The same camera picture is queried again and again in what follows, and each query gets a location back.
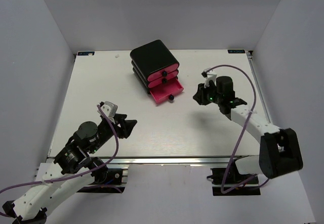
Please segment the pink bottom drawer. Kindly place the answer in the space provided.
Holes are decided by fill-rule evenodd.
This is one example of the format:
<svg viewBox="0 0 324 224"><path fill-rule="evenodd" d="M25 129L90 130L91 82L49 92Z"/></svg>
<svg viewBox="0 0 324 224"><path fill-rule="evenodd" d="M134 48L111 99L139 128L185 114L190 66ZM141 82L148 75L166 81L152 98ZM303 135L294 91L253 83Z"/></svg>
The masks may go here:
<svg viewBox="0 0 324 224"><path fill-rule="evenodd" d="M152 95L156 104L161 104L164 101L169 100L169 97L174 97L180 94L184 90L182 84L178 79L173 78L166 83L162 83L150 89L150 94Z"/></svg>

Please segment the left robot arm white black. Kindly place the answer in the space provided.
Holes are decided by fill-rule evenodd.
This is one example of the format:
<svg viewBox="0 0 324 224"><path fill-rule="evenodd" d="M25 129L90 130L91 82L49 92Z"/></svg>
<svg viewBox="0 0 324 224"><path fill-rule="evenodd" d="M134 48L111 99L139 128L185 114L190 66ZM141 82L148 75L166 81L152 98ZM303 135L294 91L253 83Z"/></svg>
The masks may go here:
<svg viewBox="0 0 324 224"><path fill-rule="evenodd" d="M1 216L13 218L14 223L45 223L53 210L79 190L88 185L108 187L114 181L113 172L92 154L111 138L128 138L137 121L128 120L125 114L101 113L100 117L100 124L82 123L42 179L27 183L30 189L20 198L5 202Z"/></svg>

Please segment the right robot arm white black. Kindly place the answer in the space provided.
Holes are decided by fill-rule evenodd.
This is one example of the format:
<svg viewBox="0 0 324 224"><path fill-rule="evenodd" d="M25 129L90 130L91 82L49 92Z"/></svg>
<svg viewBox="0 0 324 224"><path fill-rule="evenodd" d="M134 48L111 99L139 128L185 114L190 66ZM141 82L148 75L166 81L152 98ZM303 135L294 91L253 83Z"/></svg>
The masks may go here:
<svg viewBox="0 0 324 224"><path fill-rule="evenodd" d="M247 102L235 96L231 77L207 76L193 99L199 105L217 104L223 115L245 128L259 143L257 156L235 159L231 164L239 174L263 174L273 179L303 168L296 132L273 125L252 112Z"/></svg>

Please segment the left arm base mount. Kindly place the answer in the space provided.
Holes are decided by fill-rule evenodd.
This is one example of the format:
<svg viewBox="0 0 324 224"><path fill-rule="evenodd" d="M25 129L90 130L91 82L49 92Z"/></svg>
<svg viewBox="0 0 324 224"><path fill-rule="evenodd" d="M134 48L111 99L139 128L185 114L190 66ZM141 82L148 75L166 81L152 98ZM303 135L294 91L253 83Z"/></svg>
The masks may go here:
<svg viewBox="0 0 324 224"><path fill-rule="evenodd" d="M99 180L78 190L78 193L122 194L128 180L126 165L112 164L104 167L106 171Z"/></svg>

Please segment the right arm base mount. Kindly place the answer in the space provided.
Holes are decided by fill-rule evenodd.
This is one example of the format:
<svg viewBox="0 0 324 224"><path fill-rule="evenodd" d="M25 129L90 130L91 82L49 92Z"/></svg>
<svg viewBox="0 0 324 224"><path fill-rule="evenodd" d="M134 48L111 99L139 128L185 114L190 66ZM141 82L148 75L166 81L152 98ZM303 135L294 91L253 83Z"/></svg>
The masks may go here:
<svg viewBox="0 0 324 224"><path fill-rule="evenodd" d="M223 175L226 168L211 168L211 174L207 176L207 180L212 183L213 196L260 196L261 192L258 188L259 180L257 177L254 177L249 182L240 185L234 190L223 194L221 192L221 184ZM224 191L230 189L231 187L241 183L242 181L248 179L250 174L239 174L237 170L230 170L225 181Z"/></svg>

